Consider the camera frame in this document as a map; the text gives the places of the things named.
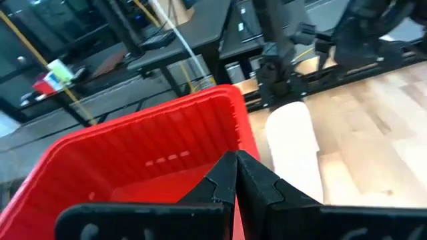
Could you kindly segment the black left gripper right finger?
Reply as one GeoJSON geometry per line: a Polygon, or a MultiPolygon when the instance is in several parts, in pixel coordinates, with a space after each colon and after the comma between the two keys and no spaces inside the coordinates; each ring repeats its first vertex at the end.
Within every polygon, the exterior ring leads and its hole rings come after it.
{"type": "Polygon", "coordinates": [[[426,210],[323,205],[245,151],[237,197],[247,239],[426,240],[426,210]]]}

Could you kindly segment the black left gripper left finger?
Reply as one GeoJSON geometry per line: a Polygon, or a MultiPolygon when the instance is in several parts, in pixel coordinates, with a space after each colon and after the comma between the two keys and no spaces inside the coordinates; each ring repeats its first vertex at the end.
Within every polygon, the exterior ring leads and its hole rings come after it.
{"type": "Polygon", "coordinates": [[[231,239],[238,163],[226,152],[177,203],[82,203],[58,216],[56,239],[231,239]]]}

